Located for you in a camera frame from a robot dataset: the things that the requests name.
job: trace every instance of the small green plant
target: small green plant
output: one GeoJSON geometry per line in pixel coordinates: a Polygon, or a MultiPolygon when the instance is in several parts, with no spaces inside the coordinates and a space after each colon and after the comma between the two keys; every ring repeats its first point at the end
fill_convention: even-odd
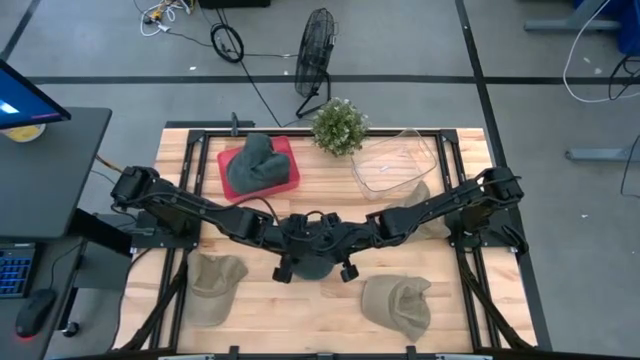
{"type": "Polygon", "coordinates": [[[349,100],[331,99],[313,119],[313,142],[336,157],[362,149],[369,123],[349,100]]]}

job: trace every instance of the gray floor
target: gray floor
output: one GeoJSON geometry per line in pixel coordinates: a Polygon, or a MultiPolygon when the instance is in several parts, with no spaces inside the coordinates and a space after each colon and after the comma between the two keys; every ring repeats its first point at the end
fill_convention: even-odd
{"type": "MultiPolygon", "coordinates": [[[[145,8],[155,3],[138,1],[145,8]]],[[[0,47],[27,6],[20,0],[3,6],[0,47]]],[[[273,0],[267,9],[227,13],[248,51],[296,53],[308,14],[321,6],[340,23],[332,74],[472,75],[450,0],[273,0]]],[[[561,75],[574,34],[526,33],[522,24],[526,18],[564,16],[570,1],[467,0],[466,7],[486,76],[561,75]]],[[[200,12],[178,14],[174,25],[207,41],[209,25],[200,12]]],[[[576,48],[569,75],[607,76],[620,57],[614,36],[589,34],[576,48]]],[[[42,1],[9,63],[27,76],[243,75],[211,49],[184,39],[143,38],[131,1],[113,0],[42,1]]],[[[246,63],[252,74],[282,75],[293,74],[295,61],[246,63]]],[[[282,122],[294,119],[301,99],[292,84],[258,86],[282,122]]],[[[249,84],[42,89],[64,105],[112,108],[101,153],[120,164],[151,165],[169,120],[225,120],[235,111],[258,126],[273,125],[249,84]]],[[[584,97],[604,97],[606,90],[575,86],[584,97]]],[[[375,125],[485,126],[475,85],[336,83],[333,92],[353,100],[375,125]]],[[[574,164],[563,154],[571,146],[630,144],[640,133],[640,98],[582,104],[555,85],[490,85],[489,94],[509,164],[523,176],[523,221],[554,349],[639,355],[640,312],[634,305],[640,303],[640,200],[619,195],[622,165],[574,164]]],[[[640,180],[637,170],[629,181],[640,180]]],[[[109,189],[104,179],[91,177],[81,205],[106,212],[109,189]]],[[[84,294],[72,315],[85,324],[83,333],[56,338],[49,354],[104,351],[115,328],[111,311],[117,301],[116,293],[84,294]]]]}

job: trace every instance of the butcher block tabletop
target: butcher block tabletop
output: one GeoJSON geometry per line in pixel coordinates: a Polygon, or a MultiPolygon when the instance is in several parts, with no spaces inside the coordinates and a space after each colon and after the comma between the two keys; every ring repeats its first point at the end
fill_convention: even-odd
{"type": "MultiPolygon", "coordinates": [[[[491,167],[483,130],[456,130],[467,178],[491,167]]],[[[158,149],[155,168],[163,178],[176,185],[188,132],[189,129],[165,129],[158,149]]],[[[383,139],[371,137],[367,144],[383,139]]],[[[222,192],[216,155],[242,146],[244,140],[243,137],[215,137],[210,141],[203,197],[229,204],[222,192]]],[[[343,221],[364,222],[366,214],[385,208],[412,190],[367,200],[353,177],[349,157],[337,159],[324,153],[313,145],[311,137],[290,137],[289,141],[301,181],[294,190],[268,197],[280,218],[291,213],[319,210],[336,212],[343,221]]],[[[425,141],[437,163],[435,141],[429,138],[425,141]]],[[[195,183],[200,146],[196,145],[192,159],[190,190],[195,183]]],[[[446,151],[455,179],[452,150],[447,147],[446,151]]],[[[439,166],[435,166],[423,181],[432,195],[444,191],[439,166]]],[[[267,210],[259,201],[242,206],[267,210]]],[[[360,276],[349,283],[340,279],[341,266],[336,266],[321,281],[305,281],[294,275],[290,284],[275,282],[271,276],[280,260],[277,255],[234,243],[207,223],[202,225],[198,250],[211,255],[238,256],[249,273],[240,282],[231,313],[223,324],[198,327],[183,318],[178,353],[227,353],[232,345],[239,346],[242,353],[402,353],[409,345],[415,345],[419,353],[472,351],[455,251],[446,239],[419,239],[398,247],[354,254],[351,261],[357,265],[360,276]],[[431,324],[415,344],[362,315],[363,286],[367,278],[381,274],[421,276],[432,284],[425,291],[431,324]]],[[[507,248],[483,248],[482,253],[494,303],[518,334],[535,344],[527,298],[514,254],[507,248]]],[[[165,254],[164,249],[154,249],[132,268],[122,300],[115,348],[131,338],[155,305],[165,254]]],[[[174,270],[179,259],[180,256],[176,256],[174,270]]],[[[473,268],[471,256],[469,262],[473,268]]],[[[489,346],[484,312],[478,301],[475,304],[483,345],[489,346]]],[[[168,343],[172,315],[173,302],[165,314],[160,346],[168,343]]]]}

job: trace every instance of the clear plastic container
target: clear plastic container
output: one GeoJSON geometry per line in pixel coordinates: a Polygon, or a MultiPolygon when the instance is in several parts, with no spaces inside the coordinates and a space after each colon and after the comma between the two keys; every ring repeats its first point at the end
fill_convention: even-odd
{"type": "Polygon", "coordinates": [[[397,136],[365,146],[351,157],[353,176],[369,200],[415,187],[437,160],[420,134],[406,129],[397,136]]]}

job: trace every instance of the monitor screen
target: monitor screen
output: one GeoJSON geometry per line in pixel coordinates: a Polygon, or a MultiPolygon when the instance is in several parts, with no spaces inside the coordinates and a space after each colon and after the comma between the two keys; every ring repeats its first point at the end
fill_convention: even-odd
{"type": "Polygon", "coordinates": [[[60,105],[0,60],[0,129],[69,118],[60,105]]]}

